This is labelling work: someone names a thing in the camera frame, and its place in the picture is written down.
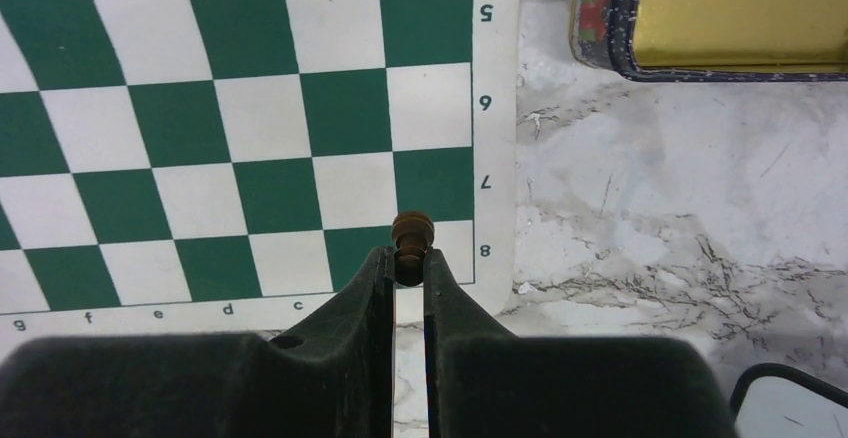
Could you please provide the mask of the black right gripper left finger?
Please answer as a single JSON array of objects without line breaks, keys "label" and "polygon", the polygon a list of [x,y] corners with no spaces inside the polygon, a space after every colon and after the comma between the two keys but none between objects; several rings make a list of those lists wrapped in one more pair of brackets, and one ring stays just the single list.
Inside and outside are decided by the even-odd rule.
[{"label": "black right gripper left finger", "polygon": [[393,258],[273,339],[255,333],[53,337],[1,368],[5,437],[389,437]]}]

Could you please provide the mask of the dark brown pawn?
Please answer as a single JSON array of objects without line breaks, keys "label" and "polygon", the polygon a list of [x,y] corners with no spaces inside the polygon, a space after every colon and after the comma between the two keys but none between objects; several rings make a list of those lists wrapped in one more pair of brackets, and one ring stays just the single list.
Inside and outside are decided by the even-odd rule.
[{"label": "dark brown pawn", "polygon": [[391,240],[396,248],[394,260],[397,283],[415,287],[423,282],[423,262],[434,238],[434,223],[425,213],[405,211],[395,217]]}]

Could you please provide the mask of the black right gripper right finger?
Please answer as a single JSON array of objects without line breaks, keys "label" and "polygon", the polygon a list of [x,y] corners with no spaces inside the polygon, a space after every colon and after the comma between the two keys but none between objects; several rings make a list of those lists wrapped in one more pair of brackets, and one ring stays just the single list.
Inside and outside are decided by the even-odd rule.
[{"label": "black right gripper right finger", "polygon": [[434,437],[732,437],[707,363],[667,337],[520,337],[423,262],[429,431]]}]

